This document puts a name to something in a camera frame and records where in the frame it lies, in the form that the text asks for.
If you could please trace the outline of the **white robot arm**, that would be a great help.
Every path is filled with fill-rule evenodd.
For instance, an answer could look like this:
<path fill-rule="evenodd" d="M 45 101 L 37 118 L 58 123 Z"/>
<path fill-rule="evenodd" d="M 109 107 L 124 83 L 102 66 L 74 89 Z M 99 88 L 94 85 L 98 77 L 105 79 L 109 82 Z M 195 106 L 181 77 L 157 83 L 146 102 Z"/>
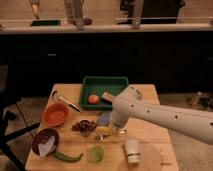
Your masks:
<path fill-rule="evenodd" d="M 123 128 L 129 118 L 144 120 L 213 145 L 213 112 L 148 103 L 135 86 L 112 101 L 110 125 Z"/>

